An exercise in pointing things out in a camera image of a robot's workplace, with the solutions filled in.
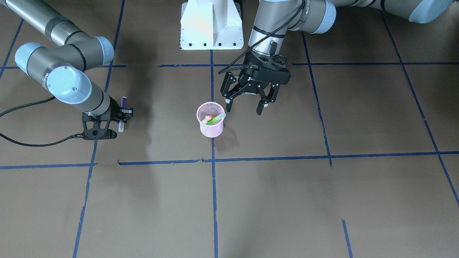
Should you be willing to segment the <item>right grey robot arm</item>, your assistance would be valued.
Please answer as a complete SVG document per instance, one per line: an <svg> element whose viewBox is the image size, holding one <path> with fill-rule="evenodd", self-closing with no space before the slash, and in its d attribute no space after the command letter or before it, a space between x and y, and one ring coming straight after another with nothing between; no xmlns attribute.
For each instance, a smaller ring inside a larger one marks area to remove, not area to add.
<svg viewBox="0 0 459 258"><path fill-rule="evenodd" d="M14 59L26 75L59 101L88 116L107 114L108 120L118 123L132 118L133 108L121 107L85 74L114 59L114 48L107 38L89 36L42 0L1 3L56 44L47 48L31 42L18 48Z"/></svg>

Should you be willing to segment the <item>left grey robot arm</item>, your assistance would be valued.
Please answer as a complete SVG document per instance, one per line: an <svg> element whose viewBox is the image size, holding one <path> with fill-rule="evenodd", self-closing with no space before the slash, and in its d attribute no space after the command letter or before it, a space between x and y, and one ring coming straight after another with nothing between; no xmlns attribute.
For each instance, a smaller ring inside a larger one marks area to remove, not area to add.
<svg viewBox="0 0 459 258"><path fill-rule="evenodd" d="M224 73L221 95L226 111L231 111L239 95L259 95L257 114L275 102L279 88L290 80L286 57L280 54L287 31L323 34L335 22L337 7L372 7L419 24L429 23L444 13L452 0L261 0L247 49Z"/></svg>

